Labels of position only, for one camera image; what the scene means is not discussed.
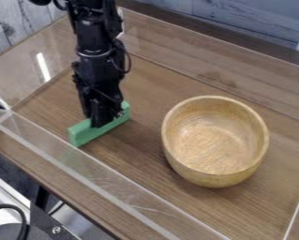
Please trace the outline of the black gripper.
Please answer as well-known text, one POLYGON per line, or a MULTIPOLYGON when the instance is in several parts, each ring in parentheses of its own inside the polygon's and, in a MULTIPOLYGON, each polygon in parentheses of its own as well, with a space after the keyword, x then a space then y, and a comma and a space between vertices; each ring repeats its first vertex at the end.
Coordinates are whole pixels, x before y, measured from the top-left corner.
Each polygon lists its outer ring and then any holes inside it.
POLYGON ((105 50, 77 49, 79 60, 71 65, 83 113, 91 126, 101 128, 121 116, 125 100, 121 82, 132 62, 125 47, 109 46, 105 50))

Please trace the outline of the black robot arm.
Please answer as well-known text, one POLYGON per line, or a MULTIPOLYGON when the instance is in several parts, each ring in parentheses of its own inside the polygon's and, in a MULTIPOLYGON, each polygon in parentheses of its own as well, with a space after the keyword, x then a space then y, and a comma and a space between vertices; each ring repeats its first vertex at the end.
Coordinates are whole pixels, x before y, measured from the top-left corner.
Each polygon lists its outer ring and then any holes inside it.
POLYGON ((124 41, 124 19, 116 0, 30 0, 37 6, 54 3, 67 11, 77 35, 77 55, 71 64, 86 117, 94 128, 109 124, 124 112, 121 82, 132 69, 124 41))

